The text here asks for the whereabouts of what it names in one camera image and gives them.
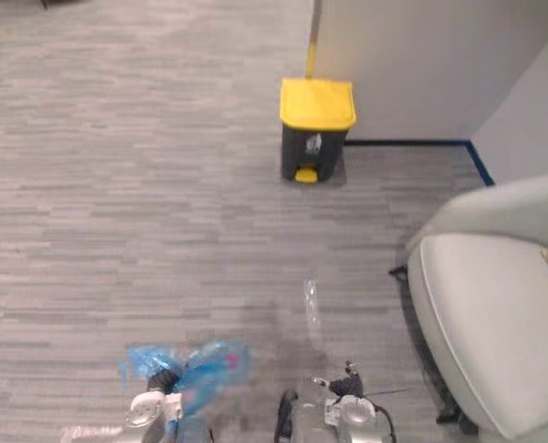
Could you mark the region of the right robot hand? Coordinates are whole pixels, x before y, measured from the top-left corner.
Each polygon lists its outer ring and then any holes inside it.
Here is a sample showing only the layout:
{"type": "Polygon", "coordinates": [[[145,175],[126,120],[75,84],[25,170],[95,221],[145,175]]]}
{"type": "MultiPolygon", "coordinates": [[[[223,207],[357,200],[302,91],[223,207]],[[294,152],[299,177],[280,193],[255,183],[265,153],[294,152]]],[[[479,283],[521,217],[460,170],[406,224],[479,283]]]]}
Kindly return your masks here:
{"type": "Polygon", "coordinates": [[[364,395],[363,382],[355,364],[347,360],[345,362],[344,378],[338,378],[329,382],[328,389],[339,397],[352,395],[356,398],[362,398],[364,395]]]}

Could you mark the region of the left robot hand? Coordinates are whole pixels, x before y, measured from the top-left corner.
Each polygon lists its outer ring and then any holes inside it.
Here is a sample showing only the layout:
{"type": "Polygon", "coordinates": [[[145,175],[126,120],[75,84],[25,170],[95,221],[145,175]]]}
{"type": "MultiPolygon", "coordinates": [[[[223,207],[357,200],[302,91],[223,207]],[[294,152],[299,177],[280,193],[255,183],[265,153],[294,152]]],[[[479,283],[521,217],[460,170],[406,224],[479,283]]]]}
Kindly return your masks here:
{"type": "Polygon", "coordinates": [[[158,391],[163,395],[169,395],[173,393],[178,380],[179,375],[176,371],[163,368],[148,379],[147,391],[158,391]]]}

